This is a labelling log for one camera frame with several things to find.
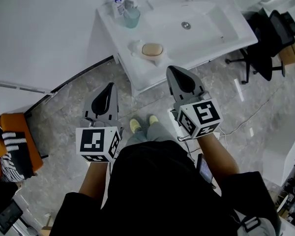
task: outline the cup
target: cup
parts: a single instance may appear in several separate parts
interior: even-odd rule
[[[140,11],[137,8],[130,8],[123,13],[125,24],[128,28],[135,28],[138,25]]]

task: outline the black chair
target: black chair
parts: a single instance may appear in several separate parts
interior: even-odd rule
[[[279,70],[285,76],[283,63],[281,66],[273,67],[271,57],[295,43],[295,22],[290,14],[288,12],[280,14],[274,10],[268,17],[265,10],[261,9],[247,22],[255,33],[258,43],[248,46],[246,50],[240,49],[242,59],[226,59],[225,62],[227,64],[246,62],[246,80],[241,81],[243,85],[249,82],[250,66],[255,69],[254,74],[259,72],[267,81],[271,80],[273,71]]]

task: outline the soap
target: soap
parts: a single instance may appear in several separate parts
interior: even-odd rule
[[[146,56],[159,56],[163,52],[163,46],[160,44],[149,43],[142,47],[142,53]]]

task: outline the shoe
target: shoe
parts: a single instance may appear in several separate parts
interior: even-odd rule
[[[132,133],[134,134],[138,128],[141,128],[141,125],[136,119],[131,119],[130,120],[130,129]]]
[[[151,126],[154,122],[157,122],[158,118],[155,115],[149,117],[149,125]]]

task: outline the white sink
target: white sink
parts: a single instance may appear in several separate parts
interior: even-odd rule
[[[252,45],[257,39],[234,0],[138,0],[141,17],[138,26],[128,29],[123,18],[114,19],[111,5],[98,9],[121,62],[138,93],[166,80],[168,65],[190,69],[218,56]],[[184,29],[188,22],[190,29]],[[156,67],[154,62],[133,57],[133,41],[159,43],[169,59]]]

